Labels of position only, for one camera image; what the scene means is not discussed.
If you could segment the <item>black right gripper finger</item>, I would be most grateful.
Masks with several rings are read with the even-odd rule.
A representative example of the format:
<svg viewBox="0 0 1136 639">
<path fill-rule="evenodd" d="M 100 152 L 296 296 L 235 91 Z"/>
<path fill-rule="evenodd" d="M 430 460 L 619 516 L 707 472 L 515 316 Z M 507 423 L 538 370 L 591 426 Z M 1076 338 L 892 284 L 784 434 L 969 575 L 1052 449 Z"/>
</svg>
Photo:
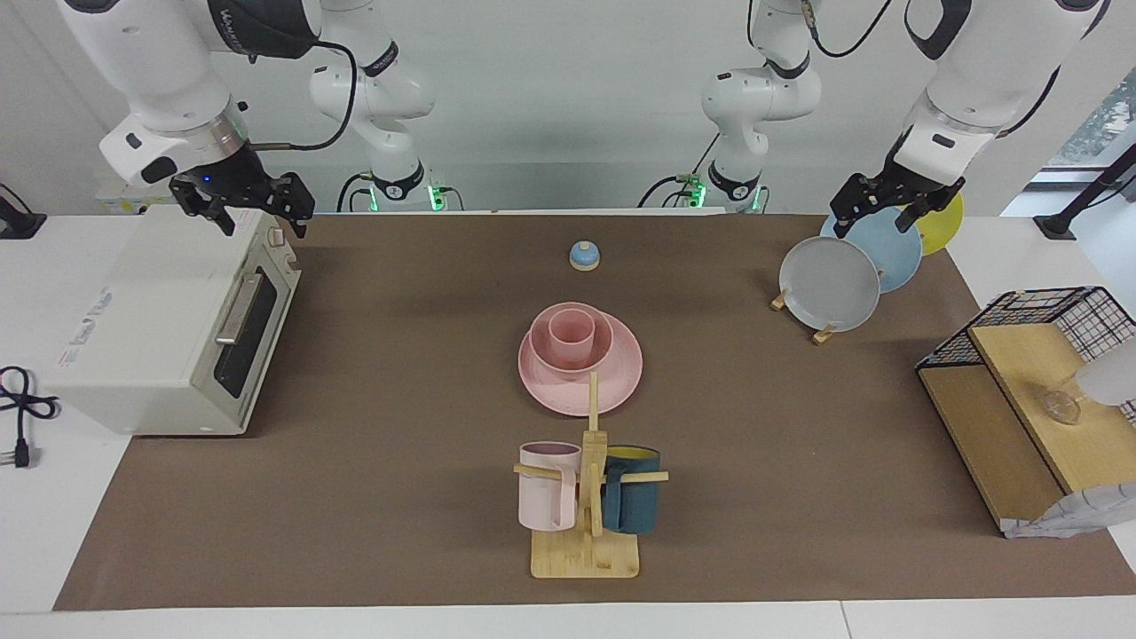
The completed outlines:
<svg viewBox="0 0 1136 639">
<path fill-rule="evenodd" d="M 234 234 L 235 222 L 226 210 L 222 198 L 207 200 L 202 194 L 199 194 L 197 186 L 192 182 L 187 182 L 186 179 L 172 179 L 170 190 L 184 214 L 211 221 L 226 236 Z"/>
<path fill-rule="evenodd" d="M 296 239 L 304 239 L 315 215 L 315 198 L 296 173 L 279 177 L 279 218 L 289 222 Z"/>
</svg>

